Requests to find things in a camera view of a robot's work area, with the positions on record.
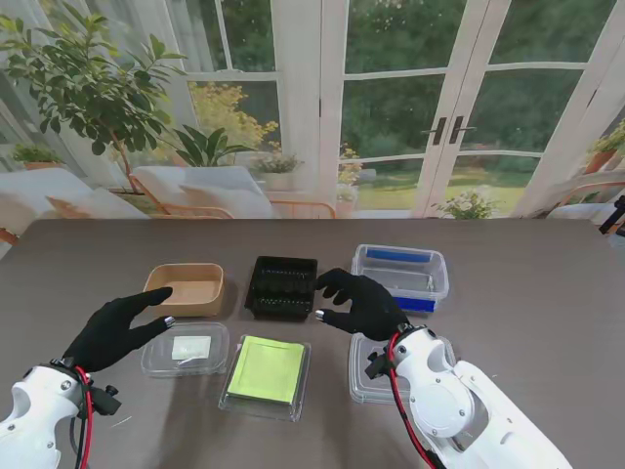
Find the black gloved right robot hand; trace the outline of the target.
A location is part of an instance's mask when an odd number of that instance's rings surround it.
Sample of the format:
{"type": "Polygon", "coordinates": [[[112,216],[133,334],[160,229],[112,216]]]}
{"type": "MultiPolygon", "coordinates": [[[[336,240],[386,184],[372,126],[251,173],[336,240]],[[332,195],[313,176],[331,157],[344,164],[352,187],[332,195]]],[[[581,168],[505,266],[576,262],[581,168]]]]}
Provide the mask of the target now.
{"type": "Polygon", "coordinates": [[[351,303],[347,313],[332,309],[315,312],[318,320],[349,334],[362,333],[373,341],[388,341],[409,327],[410,321],[391,293],[370,277],[335,268],[317,278],[315,289],[325,299],[332,299],[335,306],[351,303]]]}

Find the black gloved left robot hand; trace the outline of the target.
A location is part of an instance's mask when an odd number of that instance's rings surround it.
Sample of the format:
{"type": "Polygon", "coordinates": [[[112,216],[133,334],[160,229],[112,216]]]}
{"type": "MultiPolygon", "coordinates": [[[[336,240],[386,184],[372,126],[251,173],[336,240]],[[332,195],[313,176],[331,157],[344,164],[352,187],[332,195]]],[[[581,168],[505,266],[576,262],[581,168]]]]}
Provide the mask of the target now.
{"type": "Polygon", "coordinates": [[[62,359],[87,373],[116,364],[172,326],[173,317],[160,317],[131,327],[137,315],[148,307],[161,305],[172,293],[172,287],[160,287],[105,303],[92,314],[62,359]]]}

